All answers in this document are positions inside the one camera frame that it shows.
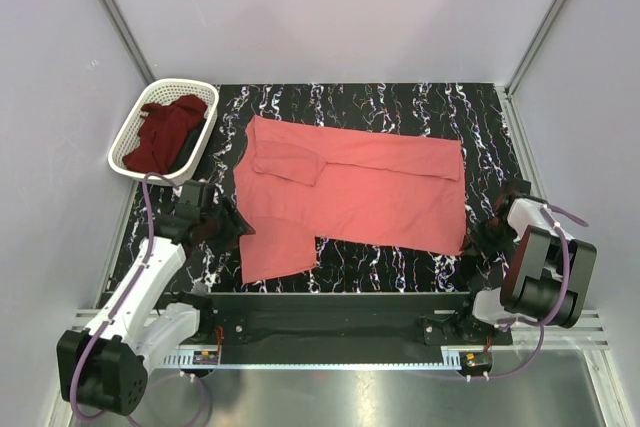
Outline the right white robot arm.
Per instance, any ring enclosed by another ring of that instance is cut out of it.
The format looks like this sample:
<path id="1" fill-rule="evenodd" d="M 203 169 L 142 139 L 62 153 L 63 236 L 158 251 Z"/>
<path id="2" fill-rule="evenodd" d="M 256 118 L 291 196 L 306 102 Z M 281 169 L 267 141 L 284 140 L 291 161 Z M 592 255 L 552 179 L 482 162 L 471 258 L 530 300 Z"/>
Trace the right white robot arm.
<path id="1" fill-rule="evenodd" d="M 531 193 L 531 183 L 506 183 L 494 216 L 470 228 L 462 244 L 468 264 L 502 254 L 508 270 L 501 286 L 473 292 L 454 318 L 454 331 L 466 343 L 522 322 L 531 326 L 573 327 L 581 316 L 597 249 L 569 234 L 558 220 L 587 227 L 578 216 Z"/>

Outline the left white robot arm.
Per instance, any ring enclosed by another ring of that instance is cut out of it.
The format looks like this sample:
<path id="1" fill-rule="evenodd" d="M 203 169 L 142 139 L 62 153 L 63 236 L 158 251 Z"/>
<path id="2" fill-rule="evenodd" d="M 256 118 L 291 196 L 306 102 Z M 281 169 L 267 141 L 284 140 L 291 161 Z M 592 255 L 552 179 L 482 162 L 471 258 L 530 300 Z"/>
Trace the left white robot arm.
<path id="1" fill-rule="evenodd" d="M 105 306 L 56 345 L 60 393 L 73 415 L 91 422 L 105 413 L 130 417 L 152 372 L 183 341 L 224 338 L 214 303 L 192 290 L 175 294 L 149 316 L 171 278 L 201 244 L 228 251 L 254 229 L 215 185 L 186 181 L 168 214 L 146 210 L 148 232 L 138 256 Z"/>

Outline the pink t shirt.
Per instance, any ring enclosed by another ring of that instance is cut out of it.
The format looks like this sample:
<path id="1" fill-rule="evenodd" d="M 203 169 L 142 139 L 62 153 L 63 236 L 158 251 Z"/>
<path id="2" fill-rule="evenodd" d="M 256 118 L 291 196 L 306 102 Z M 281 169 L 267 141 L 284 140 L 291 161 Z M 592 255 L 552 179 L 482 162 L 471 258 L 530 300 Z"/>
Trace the pink t shirt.
<path id="1" fill-rule="evenodd" d="M 244 283 L 316 265 L 316 241 L 461 253 L 465 168 L 457 140 L 253 117 L 234 169 Z"/>

